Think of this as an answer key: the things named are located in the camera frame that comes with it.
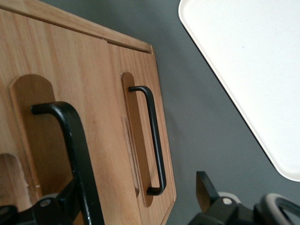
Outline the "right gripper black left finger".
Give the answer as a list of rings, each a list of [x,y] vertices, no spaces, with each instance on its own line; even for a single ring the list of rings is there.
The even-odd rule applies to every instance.
[[[32,207],[18,211],[14,205],[0,207],[2,225],[72,225],[80,213],[74,181],[55,197],[45,197]]]

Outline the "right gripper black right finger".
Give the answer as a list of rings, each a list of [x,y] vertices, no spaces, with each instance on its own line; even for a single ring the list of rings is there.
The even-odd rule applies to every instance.
[[[221,196],[204,171],[196,172],[196,197],[201,208],[191,225],[263,225],[254,209],[230,196]]]

